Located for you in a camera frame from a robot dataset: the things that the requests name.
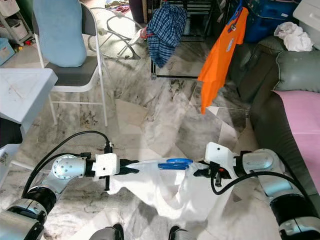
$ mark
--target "blue cushion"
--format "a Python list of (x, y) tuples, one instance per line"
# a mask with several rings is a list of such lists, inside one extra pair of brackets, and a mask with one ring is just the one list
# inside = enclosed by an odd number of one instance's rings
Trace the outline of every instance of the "blue cushion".
[(81, 66), (87, 57), (79, 0), (33, 0), (43, 56), (60, 67)]

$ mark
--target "blue container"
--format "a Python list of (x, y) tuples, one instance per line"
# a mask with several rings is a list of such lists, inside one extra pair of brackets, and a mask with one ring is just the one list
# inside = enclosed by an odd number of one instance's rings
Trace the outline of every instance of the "blue container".
[(0, 66), (15, 54), (7, 38), (0, 37)]
[(293, 12), (298, 6), (298, 1), (295, 3), (276, 0), (245, 0), (244, 2), (244, 6), (249, 10), (245, 42), (257, 43), (273, 35), (278, 25), (295, 21)]

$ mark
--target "black cable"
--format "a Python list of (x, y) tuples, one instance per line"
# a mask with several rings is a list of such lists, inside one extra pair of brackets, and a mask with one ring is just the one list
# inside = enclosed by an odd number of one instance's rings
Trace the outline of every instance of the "black cable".
[(94, 130), (89, 130), (89, 131), (81, 131), (81, 132), (77, 132), (73, 135), (71, 135), (70, 137), (68, 137), (67, 139), (63, 140), (61, 143), (59, 143), (55, 148), (53, 148), (47, 155), (44, 156), (44, 158), (42, 158), (40, 160), (40, 162), (35, 166), (35, 168), (33, 169), (33, 171), (31, 172), (25, 186), (22, 192), (21, 197), (23, 198), (24, 195), (28, 192), (33, 180), (35, 179), (36, 175), (39, 173), (39, 171), (48, 163), (50, 162), (54, 157), (51, 157), (50, 161), (46, 161), (47, 158), (49, 158), (58, 148), (60, 148), (62, 145), (64, 145), (66, 142), (68, 142), (69, 140), (73, 139), (76, 136), (79, 135), (83, 135), (83, 134), (98, 134), (101, 135), (104, 139), (105, 139), (105, 145), (109, 146), (109, 139), (107, 138), (107, 136), (105, 134), (103, 134), (102, 132), (99, 131), (94, 131)]
[(313, 208), (313, 211), (316, 213), (316, 208), (313, 204), (313, 202), (311, 201), (310, 197), (308, 196), (307, 192), (305, 191), (305, 189), (302, 187), (301, 183), (299, 181), (296, 181), (294, 179), (292, 179), (289, 176), (286, 176), (284, 174), (278, 173), (278, 172), (273, 172), (273, 171), (258, 171), (258, 172), (252, 172), (249, 173), (245, 176), (241, 176), (238, 177), (237, 179), (233, 180), (232, 182), (229, 182), (223, 189), (221, 189), (220, 191), (217, 191), (215, 188), (215, 179), (214, 179), (214, 175), (211, 174), (211, 188), (212, 191), (214, 192), (214, 194), (216, 195), (221, 195), (223, 193), (225, 193), (228, 189), (230, 189), (232, 186), (238, 184), (239, 182), (252, 178), (252, 177), (258, 177), (258, 176), (275, 176), (275, 177), (279, 177), (279, 178), (283, 178), (287, 181), (289, 181), (290, 183), (292, 183), (293, 185), (296, 186), (297, 189), (299, 189), (299, 191), (302, 193), (303, 197), (307, 200), (307, 202), (310, 204), (310, 206)]

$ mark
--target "white chair frame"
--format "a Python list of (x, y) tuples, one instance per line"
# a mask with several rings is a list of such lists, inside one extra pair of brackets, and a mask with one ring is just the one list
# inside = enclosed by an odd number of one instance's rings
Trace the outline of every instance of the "white chair frame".
[[(100, 45), (99, 45), (99, 38), (98, 38), (98, 31), (97, 31), (97, 22), (95, 19), (95, 16), (93, 14), (93, 12), (91, 11), (90, 8), (88, 8), (85, 4), (81, 3), (85, 8), (87, 8), (90, 13), (92, 14), (93, 20), (94, 20), (94, 29), (95, 29), (95, 47), (96, 47), (96, 57), (97, 57), (97, 67), (89, 81), (88, 84), (84, 85), (84, 86), (59, 86), (59, 85), (55, 85), (52, 88), (52, 92), (67, 92), (67, 93), (83, 93), (83, 92), (87, 92), (89, 90), (91, 90), (95, 84), (95, 77), (96, 74), (98, 73), (99, 76), (99, 81), (100, 81), (100, 88), (101, 88), (101, 97), (102, 97), (102, 102), (86, 102), (86, 101), (52, 101), (51, 96), (49, 94), (49, 103), (50, 103), (50, 108), (51, 108), (51, 113), (52, 113), (52, 117), (53, 117), (53, 122), (55, 125), (58, 124), (58, 120), (57, 120), (57, 116), (56, 116), (56, 111), (55, 111), (55, 107), (54, 104), (87, 104), (87, 105), (102, 105), (103, 107), (103, 117), (104, 117), (104, 125), (107, 127), (108, 126), (108, 120), (107, 120), (107, 109), (106, 109), (106, 97), (105, 97), (105, 91), (104, 91), (104, 80), (103, 80), (103, 72), (102, 72), (102, 65), (105, 68), (105, 71), (109, 77), (109, 79), (111, 80), (111, 75), (109, 73), (109, 70), (107, 68), (106, 63), (104, 62), (104, 59), (102, 58), (101, 52), (100, 52)], [(42, 56), (42, 52), (40, 49), (40, 44), (39, 44), (39, 36), (37, 34), (34, 34), (34, 38), (36, 41), (36, 46), (37, 46), (37, 51), (39, 54), (39, 58), (40, 58), (40, 64), (41, 67), (44, 69), (45, 68), (45, 64), (44, 64), (44, 59)]]

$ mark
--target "logo on t-shirt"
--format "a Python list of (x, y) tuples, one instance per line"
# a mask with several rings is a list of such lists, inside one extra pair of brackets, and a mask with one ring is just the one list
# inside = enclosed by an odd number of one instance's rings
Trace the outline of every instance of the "logo on t-shirt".
[(226, 48), (226, 52), (229, 52), (229, 51), (230, 51), (230, 49), (231, 49), (231, 47), (232, 47), (232, 44), (234, 43), (234, 40), (235, 40), (234, 37), (230, 40), (229, 45), (228, 45), (228, 47)]

